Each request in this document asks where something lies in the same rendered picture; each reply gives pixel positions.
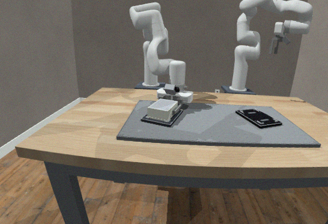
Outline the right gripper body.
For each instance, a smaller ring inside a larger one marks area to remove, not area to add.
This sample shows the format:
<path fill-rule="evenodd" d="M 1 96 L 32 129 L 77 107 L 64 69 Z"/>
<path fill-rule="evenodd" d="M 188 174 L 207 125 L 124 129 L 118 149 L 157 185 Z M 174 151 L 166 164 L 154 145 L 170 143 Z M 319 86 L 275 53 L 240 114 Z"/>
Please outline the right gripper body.
<path fill-rule="evenodd" d="M 193 92 L 191 92 L 191 91 L 185 91 L 185 90 L 176 92 L 175 95 L 171 95 L 171 94 L 166 94 L 164 88 L 160 88 L 160 89 L 157 90 L 157 98 L 160 95 L 161 96 L 170 95 L 171 96 L 171 100 L 173 100 L 173 96 L 178 96 L 178 97 L 180 97 L 180 98 L 183 99 L 183 103 L 191 103 L 191 101 L 193 100 Z"/>

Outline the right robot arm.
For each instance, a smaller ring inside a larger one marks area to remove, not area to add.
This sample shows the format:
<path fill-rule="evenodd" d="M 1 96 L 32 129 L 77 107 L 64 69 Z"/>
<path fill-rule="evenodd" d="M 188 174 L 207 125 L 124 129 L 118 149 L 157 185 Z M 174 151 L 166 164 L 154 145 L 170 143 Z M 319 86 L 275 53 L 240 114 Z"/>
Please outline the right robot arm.
<path fill-rule="evenodd" d="M 137 13 L 138 12 L 138 13 Z M 130 8 L 130 17 L 136 29 L 143 30 L 146 42 L 144 49 L 143 86 L 159 86 L 157 76 L 168 74 L 169 84 L 165 84 L 166 94 L 187 89 L 185 86 L 186 63 L 174 59 L 158 59 L 157 55 L 168 53 L 168 31 L 164 27 L 159 3 L 137 5 Z M 164 29 L 165 28 L 165 29 Z"/>

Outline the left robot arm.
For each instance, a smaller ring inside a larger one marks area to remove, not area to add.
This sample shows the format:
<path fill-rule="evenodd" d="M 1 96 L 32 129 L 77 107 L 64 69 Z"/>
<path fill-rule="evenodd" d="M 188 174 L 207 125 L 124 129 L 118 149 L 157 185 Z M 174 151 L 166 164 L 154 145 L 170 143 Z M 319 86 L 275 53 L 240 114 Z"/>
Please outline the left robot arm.
<path fill-rule="evenodd" d="M 260 34 L 249 30 L 249 22 L 257 13 L 257 6 L 276 14 L 284 14 L 285 11 L 293 11 L 299 14 L 299 20 L 286 20 L 284 33 L 308 34 L 312 21 L 312 5 L 300 0 L 242 0 L 240 10 L 243 12 L 237 20 L 237 41 L 241 44 L 252 46 L 237 46 L 235 48 L 235 63 L 232 79 L 233 91 L 245 92 L 248 64 L 246 59 L 257 60 L 260 57 Z M 285 44 L 289 44 L 289 39 L 285 36 Z"/>

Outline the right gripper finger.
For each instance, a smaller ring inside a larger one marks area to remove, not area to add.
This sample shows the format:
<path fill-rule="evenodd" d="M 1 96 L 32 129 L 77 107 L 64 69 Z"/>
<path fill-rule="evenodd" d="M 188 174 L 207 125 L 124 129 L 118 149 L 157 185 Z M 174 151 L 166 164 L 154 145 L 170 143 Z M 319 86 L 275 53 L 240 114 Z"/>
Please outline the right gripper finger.
<path fill-rule="evenodd" d="M 162 98 L 162 99 L 166 99 L 166 100 L 171 100 L 171 96 L 170 95 L 164 95 L 164 96 L 158 96 L 158 100 Z"/>
<path fill-rule="evenodd" d="M 179 108 L 183 105 L 183 99 L 178 96 L 173 96 L 173 101 L 178 101 L 180 103 L 177 107 L 172 110 L 172 114 L 176 114 L 179 111 Z"/>

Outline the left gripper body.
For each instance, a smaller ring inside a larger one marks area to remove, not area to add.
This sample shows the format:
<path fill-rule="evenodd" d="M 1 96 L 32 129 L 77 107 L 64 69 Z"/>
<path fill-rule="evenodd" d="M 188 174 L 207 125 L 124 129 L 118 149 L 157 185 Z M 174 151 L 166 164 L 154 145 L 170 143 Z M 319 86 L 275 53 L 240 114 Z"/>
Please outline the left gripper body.
<path fill-rule="evenodd" d="M 275 23 L 275 31 L 274 31 L 275 35 L 279 35 L 280 37 L 285 37 L 283 35 L 283 33 L 284 33 L 284 27 L 285 27 L 285 22 L 284 23 L 283 22 L 276 22 Z"/>

